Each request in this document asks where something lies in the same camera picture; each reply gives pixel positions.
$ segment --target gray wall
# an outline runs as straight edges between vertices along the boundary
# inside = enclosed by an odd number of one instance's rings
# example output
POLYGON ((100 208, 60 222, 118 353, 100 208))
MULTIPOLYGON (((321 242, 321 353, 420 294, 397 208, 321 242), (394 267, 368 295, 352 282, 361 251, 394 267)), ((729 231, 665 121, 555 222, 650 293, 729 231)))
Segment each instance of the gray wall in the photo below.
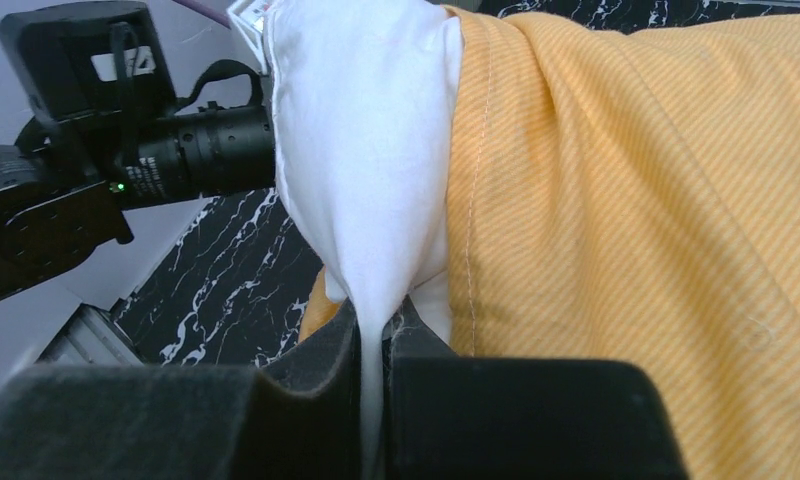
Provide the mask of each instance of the gray wall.
MULTIPOLYGON (((0 19, 15 11, 62 3, 49 0, 5 0, 0 19)), ((149 0, 177 94, 187 95, 197 76, 213 61, 234 53, 228 30, 169 0, 149 0)), ((229 0, 205 0, 220 11, 229 0)), ((209 85, 201 100, 241 105, 249 97, 245 79, 209 85)), ((0 144, 13 143, 31 117, 0 48, 0 144)), ((152 272, 177 237, 196 216, 203 201, 168 205, 127 214, 136 240, 127 246, 100 247, 82 266, 36 288, 0 302, 0 385, 15 368, 37 358, 81 301, 110 308, 152 272)))

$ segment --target white cloth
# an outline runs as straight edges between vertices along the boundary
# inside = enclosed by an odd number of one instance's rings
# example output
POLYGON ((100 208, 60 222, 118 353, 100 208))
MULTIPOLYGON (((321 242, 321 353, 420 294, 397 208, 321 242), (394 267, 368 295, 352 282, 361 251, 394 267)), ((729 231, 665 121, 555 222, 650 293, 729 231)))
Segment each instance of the white cloth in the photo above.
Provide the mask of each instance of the white cloth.
POLYGON ((276 0, 264 35, 280 198, 326 265, 327 296, 349 297, 359 318, 370 478, 385 323, 425 284, 413 301, 449 335, 445 195, 461 31, 425 0, 276 0))

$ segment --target striped fabric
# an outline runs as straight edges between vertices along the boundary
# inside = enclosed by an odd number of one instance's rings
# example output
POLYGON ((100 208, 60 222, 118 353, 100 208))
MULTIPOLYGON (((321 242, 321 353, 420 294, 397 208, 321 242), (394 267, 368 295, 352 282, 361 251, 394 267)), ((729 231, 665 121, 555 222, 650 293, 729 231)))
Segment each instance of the striped fabric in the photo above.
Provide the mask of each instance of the striped fabric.
POLYGON ((800 15, 451 12, 453 348, 630 361, 695 478, 800 478, 800 15))

